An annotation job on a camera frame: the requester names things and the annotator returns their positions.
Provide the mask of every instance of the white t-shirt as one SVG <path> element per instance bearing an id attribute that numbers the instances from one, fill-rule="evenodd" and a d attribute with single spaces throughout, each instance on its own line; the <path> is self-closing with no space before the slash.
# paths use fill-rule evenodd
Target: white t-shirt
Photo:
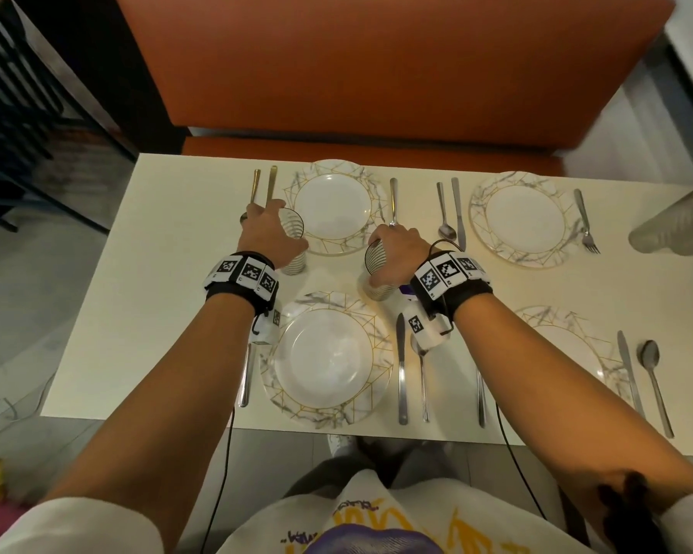
<path id="1" fill-rule="evenodd" d="M 661 523 L 675 552 L 693 553 L 693 496 Z M 532 513 L 457 480 L 387 490 L 361 471 L 336 499 L 294 496 L 255 514 L 219 554 L 282 552 L 590 552 Z M 55 499 L 30 510 L 0 538 L 0 554 L 161 553 L 146 517 L 93 499 Z"/>

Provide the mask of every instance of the plate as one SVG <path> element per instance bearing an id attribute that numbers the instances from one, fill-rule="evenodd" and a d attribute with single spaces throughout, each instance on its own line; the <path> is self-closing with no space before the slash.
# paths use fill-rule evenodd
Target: plate
<path id="1" fill-rule="evenodd" d="M 393 363 L 383 321 L 340 292 L 314 292 L 287 304 L 277 344 L 259 350 L 269 399 L 313 428 L 365 418 L 385 394 Z"/>
<path id="2" fill-rule="evenodd" d="M 477 236 L 497 255 L 531 268 L 562 264 L 577 251 L 582 219 L 575 201 L 532 173 L 501 173 L 470 200 Z"/>
<path id="3" fill-rule="evenodd" d="M 618 345 L 603 338 L 589 320 L 572 311 L 548 306 L 526 307 L 516 314 L 634 407 L 629 375 Z"/>
<path id="4" fill-rule="evenodd" d="M 364 248 L 385 223 L 388 199 L 364 167 L 339 159 L 311 163 L 285 189 L 289 207 L 303 218 L 310 251 L 343 255 Z"/>

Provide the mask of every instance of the marble pattern plate rim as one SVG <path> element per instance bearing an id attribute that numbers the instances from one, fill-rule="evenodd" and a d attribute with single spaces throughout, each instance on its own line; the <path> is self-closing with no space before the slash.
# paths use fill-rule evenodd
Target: marble pattern plate rim
<path id="1" fill-rule="evenodd" d="M 562 307 L 531 305 L 518 309 L 516 314 L 532 328 L 541 325 L 556 326 L 572 332 L 583 340 L 598 357 L 603 373 L 603 383 L 634 408 L 629 374 L 621 360 L 619 345 L 615 338 L 604 338 L 598 328 L 587 318 Z"/>
<path id="2" fill-rule="evenodd" d="M 362 389 L 341 405 L 326 409 L 304 406 L 290 397 L 278 381 L 270 358 L 278 344 L 260 345 L 259 371 L 269 400 L 289 418 L 315 429 L 341 428 L 359 422 L 374 410 L 387 392 L 393 366 L 393 344 L 383 320 L 358 297 L 343 292 L 311 292 L 282 309 L 278 342 L 293 320 L 314 309 L 334 309 L 346 313 L 367 333 L 372 345 L 372 370 Z"/>
<path id="3" fill-rule="evenodd" d="M 285 188 L 285 199 L 290 208 L 295 209 L 298 192 L 316 177 L 327 174 L 349 176 L 362 185 L 370 195 L 370 217 L 358 231 L 341 239 L 323 239 L 307 231 L 303 235 L 310 245 L 308 251 L 316 255 L 337 256 L 356 252 L 367 246 L 370 235 L 379 224 L 386 223 L 385 213 L 388 208 L 388 197 L 372 173 L 368 173 L 362 165 L 357 165 L 345 159 L 321 159 L 305 166 L 296 176 L 289 187 Z"/>
<path id="4" fill-rule="evenodd" d="M 525 186 L 545 194 L 562 213 L 564 234 L 552 249 L 544 252 L 524 252 L 502 241 L 490 229 L 486 210 L 490 198 L 502 188 Z M 475 187 L 470 198 L 470 219 L 477 237 L 502 259 L 529 268 L 552 268 L 568 260 L 578 250 L 582 218 L 571 194 L 560 190 L 547 177 L 525 171 L 506 171 L 493 175 Z"/>

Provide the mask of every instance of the pants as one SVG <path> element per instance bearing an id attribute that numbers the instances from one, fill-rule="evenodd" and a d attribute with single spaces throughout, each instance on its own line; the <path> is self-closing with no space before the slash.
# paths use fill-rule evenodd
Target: pants
<path id="1" fill-rule="evenodd" d="M 440 442 L 426 442 L 399 455 L 382 457 L 354 451 L 323 461 L 300 478 L 285 497 L 302 494 L 336 499 L 352 476 L 365 469 L 375 471 L 387 488 L 399 490 L 435 478 L 458 479 L 452 462 L 444 453 Z"/>

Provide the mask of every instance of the white table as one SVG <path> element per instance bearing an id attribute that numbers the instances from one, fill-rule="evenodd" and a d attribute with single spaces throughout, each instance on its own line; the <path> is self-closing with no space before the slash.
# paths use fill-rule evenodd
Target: white table
<path id="1" fill-rule="evenodd" d="M 266 178 L 273 163 L 142 155 L 120 206 L 111 235 L 90 284 L 44 416 L 105 419 L 169 349 L 203 304 L 201 283 L 212 265 L 231 252 L 239 238 L 239 214 L 249 200 L 255 168 Z M 276 197 L 301 164 L 280 162 Z M 643 255 L 627 242 L 628 232 L 689 191 L 688 187 L 555 179 L 568 190 L 582 189 L 602 254 L 580 252 L 560 267 L 525 269 L 499 259 L 475 236 L 467 218 L 475 185 L 483 173 L 375 167 L 387 189 L 399 179 L 399 218 L 427 239 L 440 223 L 436 181 L 449 189 L 460 178 L 468 253 L 480 260 L 496 295 L 512 309 L 553 305 L 590 319 L 611 339 L 624 330 L 632 351 L 645 339 L 656 340 L 662 361 L 658 379 L 675 429 L 673 443 L 693 455 L 693 258 Z M 260 184 L 264 199 L 266 182 Z M 447 190 L 453 210 L 452 192 Z M 363 252 L 344 257 L 308 256 L 306 273 L 281 276 L 280 298 L 325 289 L 355 293 Z M 380 311 L 393 325 L 400 297 Z M 427 358 L 430 423 L 421 418 L 416 356 L 407 350 L 410 423 L 397 422 L 397 377 L 372 414 L 345 433 L 382 437 L 503 443 L 489 393 L 489 424 L 477 424 L 475 368 L 457 337 Z M 635 365 L 648 420 L 661 431 L 649 378 Z M 191 366 L 194 377 L 194 366 Z M 314 431 L 287 419 L 270 403 L 256 370 L 249 406 L 237 409 L 237 428 Z M 506 426 L 512 443 L 518 436 Z"/>

